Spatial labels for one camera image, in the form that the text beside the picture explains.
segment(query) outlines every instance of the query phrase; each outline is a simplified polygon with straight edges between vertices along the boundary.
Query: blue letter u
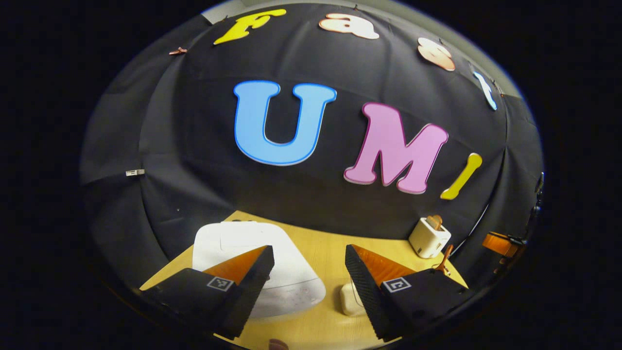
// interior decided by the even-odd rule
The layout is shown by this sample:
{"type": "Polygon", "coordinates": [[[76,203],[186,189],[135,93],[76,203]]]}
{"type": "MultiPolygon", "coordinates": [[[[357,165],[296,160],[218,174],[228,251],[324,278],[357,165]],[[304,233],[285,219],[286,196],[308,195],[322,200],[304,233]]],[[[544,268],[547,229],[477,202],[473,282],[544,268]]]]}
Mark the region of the blue letter u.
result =
{"type": "Polygon", "coordinates": [[[270,98],[279,94],[275,82],[251,80],[235,86],[238,97],[235,115],[235,140],[240,150],[255,161],[287,166],[309,158],[315,150],[327,103],[335,101],[337,92],[323,85],[298,84],[294,95],[300,99],[296,135],[288,143],[274,143],[266,137],[266,117],[270,98]]]}

